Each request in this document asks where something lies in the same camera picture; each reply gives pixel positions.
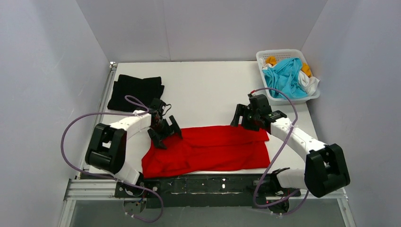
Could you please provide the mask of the aluminium frame rail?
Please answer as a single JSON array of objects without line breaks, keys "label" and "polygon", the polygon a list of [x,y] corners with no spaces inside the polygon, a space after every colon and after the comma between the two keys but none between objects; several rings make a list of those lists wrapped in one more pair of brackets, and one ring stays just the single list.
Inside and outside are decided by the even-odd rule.
[{"label": "aluminium frame rail", "polygon": [[245,158],[250,171],[240,168],[198,169],[176,173],[172,177],[152,177],[141,165],[150,158],[158,140],[154,124],[160,117],[159,106],[131,113],[106,112],[108,123],[92,130],[86,151],[87,164],[104,170],[102,178],[133,190],[147,206],[156,204],[160,213],[154,218],[131,214],[135,221],[159,223],[170,205],[191,204],[211,207],[237,205],[245,198],[255,211],[266,211],[271,203],[260,192],[262,185],[270,193],[292,189],[285,200],[304,190],[305,197],[320,198],[341,190],[350,183],[342,148],[319,141],[305,130],[310,122],[302,116],[306,105],[287,100],[278,107],[267,99],[270,89],[261,78],[256,61],[195,61],[119,63],[116,80],[121,75],[140,79],[160,77],[165,85],[162,99],[173,105],[170,122],[160,120],[166,128],[178,122],[180,131],[169,138],[186,137],[188,128],[225,125],[254,135],[263,133],[263,155]]}]

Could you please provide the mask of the orange t-shirt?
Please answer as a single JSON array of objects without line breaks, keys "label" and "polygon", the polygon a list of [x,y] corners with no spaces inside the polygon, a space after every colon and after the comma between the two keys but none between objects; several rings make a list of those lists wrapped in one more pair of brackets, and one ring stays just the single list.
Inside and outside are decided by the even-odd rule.
[{"label": "orange t-shirt", "polygon": [[[268,56],[265,60],[266,65],[270,64],[271,66],[275,66],[277,64],[277,60],[274,56]],[[312,72],[308,64],[303,63],[301,71],[308,76],[309,78],[312,77]]]}]

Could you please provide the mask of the folded black t-shirt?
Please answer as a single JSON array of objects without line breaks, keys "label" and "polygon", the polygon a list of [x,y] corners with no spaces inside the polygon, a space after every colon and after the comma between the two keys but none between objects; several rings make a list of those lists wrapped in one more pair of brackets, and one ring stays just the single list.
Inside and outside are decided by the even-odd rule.
[{"label": "folded black t-shirt", "polygon": [[151,104],[155,98],[160,99],[165,86],[162,85],[161,77],[136,78],[120,74],[118,80],[113,84],[112,96],[107,108],[113,111],[133,112],[139,107],[127,102],[126,95],[139,99],[145,106]]}]

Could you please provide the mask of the red t-shirt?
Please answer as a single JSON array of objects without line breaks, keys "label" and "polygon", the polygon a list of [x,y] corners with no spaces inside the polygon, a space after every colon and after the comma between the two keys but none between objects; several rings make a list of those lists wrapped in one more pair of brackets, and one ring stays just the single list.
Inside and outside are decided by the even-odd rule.
[{"label": "red t-shirt", "polygon": [[208,126],[182,129],[163,143],[151,145],[142,159],[145,178],[172,177],[197,171],[237,171],[267,168],[270,157],[266,131],[243,127]]}]

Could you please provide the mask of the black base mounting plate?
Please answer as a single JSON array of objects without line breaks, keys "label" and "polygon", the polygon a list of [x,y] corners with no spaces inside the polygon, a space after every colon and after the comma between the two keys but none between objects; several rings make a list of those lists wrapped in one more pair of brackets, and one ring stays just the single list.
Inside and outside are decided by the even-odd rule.
[{"label": "black base mounting plate", "polygon": [[[175,177],[149,178],[140,183],[150,190],[155,189],[163,200],[164,207],[253,207],[253,193],[261,174],[206,174],[181,175]],[[260,186],[256,201],[267,204],[266,197],[280,199],[295,189],[275,191],[270,186],[268,175]],[[119,199],[143,199],[145,208],[160,208],[157,196],[142,192],[123,183],[117,183],[114,196]]]}]

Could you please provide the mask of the white plastic laundry basket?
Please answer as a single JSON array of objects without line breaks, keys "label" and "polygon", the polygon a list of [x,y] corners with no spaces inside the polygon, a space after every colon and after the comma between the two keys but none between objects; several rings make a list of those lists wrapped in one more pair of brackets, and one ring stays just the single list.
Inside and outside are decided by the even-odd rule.
[{"label": "white plastic laundry basket", "polygon": [[287,105],[288,96],[294,104],[305,103],[320,96],[320,80],[313,76],[303,54],[296,49],[259,51],[256,54],[258,67],[269,102]]}]

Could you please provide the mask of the white t-shirt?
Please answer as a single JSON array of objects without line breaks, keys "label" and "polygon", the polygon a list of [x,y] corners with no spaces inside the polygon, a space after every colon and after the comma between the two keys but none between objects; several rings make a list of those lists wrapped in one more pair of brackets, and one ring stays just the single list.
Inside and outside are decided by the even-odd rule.
[{"label": "white t-shirt", "polygon": [[[266,59],[263,58],[259,59],[259,62],[262,64],[261,70],[265,69],[268,66],[272,67],[270,64],[266,65],[265,60]],[[300,86],[304,89],[304,91],[308,94],[308,96],[312,96],[317,91],[318,84],[320,81],[318,78],[314,76],[309,78],[302,71],[300,71],[298,82]]]}]

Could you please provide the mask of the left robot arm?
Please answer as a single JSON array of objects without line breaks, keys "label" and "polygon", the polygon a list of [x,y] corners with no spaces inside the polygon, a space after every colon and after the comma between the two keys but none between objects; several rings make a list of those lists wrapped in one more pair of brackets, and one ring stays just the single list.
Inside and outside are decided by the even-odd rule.
[{"label": "left robot arm", "polygon": [[111,124],[99,123],[95,126],[85,155],[85,162],[97,169],[103,170],[126,183],[139,185],[143,173],[138,171],[126,160],[127,141],[142,130],[148,135],[156,148],[166,149],[164,140],[177,135],[182,138],[182,131],[171,115],[164,118],[167,104],[154,98],[145,109],[133,112]]}]

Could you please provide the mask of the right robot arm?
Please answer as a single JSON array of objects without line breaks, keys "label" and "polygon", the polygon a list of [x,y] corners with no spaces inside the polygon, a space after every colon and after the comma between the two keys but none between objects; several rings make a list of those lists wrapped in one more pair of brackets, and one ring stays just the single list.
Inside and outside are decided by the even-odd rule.
[{"label": "right robot arm", "polygon": [[265,95],[248,95],[249,104],[237,104],[231,126],[246,130],[265,130],[288,145],[304,161],[303,169],[277,169],[263,176],[256,187],[266,186],[272,193],[283,189],[308,190],[320,198],[350,184],[342,148],[325,144],[296,127],[282,111],[273,111]]}]

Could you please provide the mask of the light blue t-shirt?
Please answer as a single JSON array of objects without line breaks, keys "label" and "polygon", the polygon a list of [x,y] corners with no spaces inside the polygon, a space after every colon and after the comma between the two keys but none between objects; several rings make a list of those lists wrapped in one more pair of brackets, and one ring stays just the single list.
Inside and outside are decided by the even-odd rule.
[{"label": "light blue t-shirt", "polygon": [[305,98],[308,94],[298,82],[302,61],[299,58],[287,58],[278,62],[275,66],[268,66],[262,70],[267,87],[270,87],[270,95],[273,98],[290,99]]}]

